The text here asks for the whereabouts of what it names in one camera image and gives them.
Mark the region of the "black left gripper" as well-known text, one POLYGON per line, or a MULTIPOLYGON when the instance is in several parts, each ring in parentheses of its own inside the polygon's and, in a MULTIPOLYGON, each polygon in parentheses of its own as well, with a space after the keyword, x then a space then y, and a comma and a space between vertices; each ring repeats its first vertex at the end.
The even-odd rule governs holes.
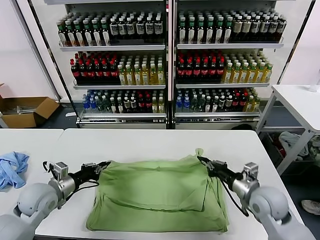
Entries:
POLYGON ((75 173, 70 173, 69 176, 75 184, 83 184, 87 181, 97 181, 100 173, 110 165, 110 161, 101 161, 100 163, 83 163, 81 169, 75 173))

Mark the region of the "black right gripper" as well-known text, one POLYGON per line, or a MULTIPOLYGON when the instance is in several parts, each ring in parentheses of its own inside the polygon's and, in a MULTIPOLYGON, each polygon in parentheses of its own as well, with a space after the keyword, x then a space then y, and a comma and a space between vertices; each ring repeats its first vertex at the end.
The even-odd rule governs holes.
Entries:
POLYGON ((242 174, 240 172, 233 172, 230 170, 226 162, 210 160, 203 156, 197 156, 197 159, 206 167, 210 177, 219 178, 227 185, 233 185, 235 180, 242 179, 242 174))

